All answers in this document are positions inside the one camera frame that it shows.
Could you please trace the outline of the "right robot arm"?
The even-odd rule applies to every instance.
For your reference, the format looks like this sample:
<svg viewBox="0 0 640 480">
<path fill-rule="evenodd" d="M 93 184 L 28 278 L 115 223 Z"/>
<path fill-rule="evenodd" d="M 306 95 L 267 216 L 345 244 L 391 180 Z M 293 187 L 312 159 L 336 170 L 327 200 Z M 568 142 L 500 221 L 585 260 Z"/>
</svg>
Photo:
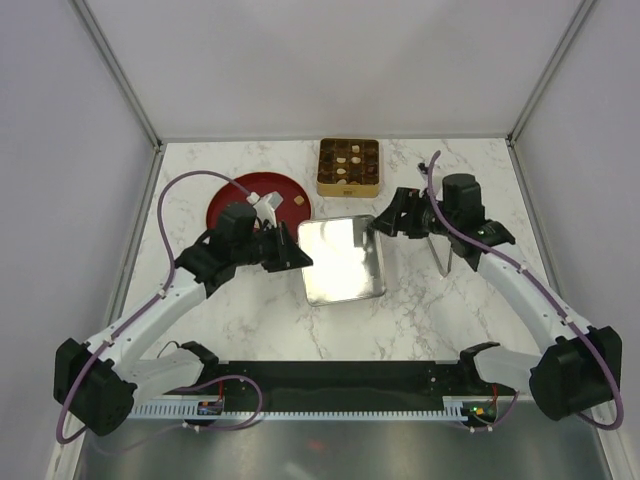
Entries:
<svg viewBox="0 0 640 480">
<path fill-rule="evenodd" d="M 431 186 L 399 187 L 370 226 L 389 237 L 446 237 L 452 252 L 501 294 L 533 337 L 536 355 L 496 342 L 461 351 L 456 373 L 463 391 L 476 395 L 497 384 L 531 395 L 554 421 L 578 415 L 602 430 L 622 425 L 619 334 L 594 327 L 543 284 L 514 236 L 486 217 L 473 175 L 445 176 L 440 198 Z"/>
</svg>

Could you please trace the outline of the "silver metal tongs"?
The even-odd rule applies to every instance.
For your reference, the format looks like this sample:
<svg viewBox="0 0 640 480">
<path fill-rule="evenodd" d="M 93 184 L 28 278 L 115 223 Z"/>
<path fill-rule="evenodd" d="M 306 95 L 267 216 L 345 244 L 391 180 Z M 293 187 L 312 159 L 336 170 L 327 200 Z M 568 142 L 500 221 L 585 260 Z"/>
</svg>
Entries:
<svg viewBox="0 0 640 480">
<path fill-rule="evenodd" d="M 435 266 L 442 278 L 446 278 L 452 269 L 453 251 L 447 237 L 431 235 L 427 245 Z"/>
</svg>

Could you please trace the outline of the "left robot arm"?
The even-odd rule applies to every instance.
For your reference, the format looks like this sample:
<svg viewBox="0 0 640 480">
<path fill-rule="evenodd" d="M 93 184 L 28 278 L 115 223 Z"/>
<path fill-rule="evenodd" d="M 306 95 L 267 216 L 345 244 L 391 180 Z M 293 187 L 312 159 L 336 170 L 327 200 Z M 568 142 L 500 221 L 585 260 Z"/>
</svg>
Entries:
<svg viewBox="0 0 640 480">
<path fill-rule="evenodd" d="M 218 369 L 197 343 L 174 354 L 145 360 L 143 354 L 183 315 L 232 280 L 238 268 L 259 265 L 268 273 L 302 269 L 312 258 L 285 223 L 265 223 L 242 203 L 226 207 L 170 265 L 167 281 L 136 311 L 84 342 L 72 338 L 57 349 L 54 399 L 97 436 L 115 431 L 133 408 L 170 391 L 213 391 Z"/>
</svg>

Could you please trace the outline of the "silver tin lid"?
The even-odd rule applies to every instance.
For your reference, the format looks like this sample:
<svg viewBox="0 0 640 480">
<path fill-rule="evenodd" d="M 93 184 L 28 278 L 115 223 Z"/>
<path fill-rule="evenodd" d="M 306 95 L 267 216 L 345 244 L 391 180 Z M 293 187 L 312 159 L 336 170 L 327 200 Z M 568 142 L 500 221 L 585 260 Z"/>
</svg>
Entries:
<svg viewBox="0 0 640 480">
<path fill-rule="evenodd" d="M 307 220 L 298 245 L 313 260 L 302 269 L 307 302 L 324 306 L 378 298 L 386 292 L 380 234 L 369 214 Z"/>
</svg>

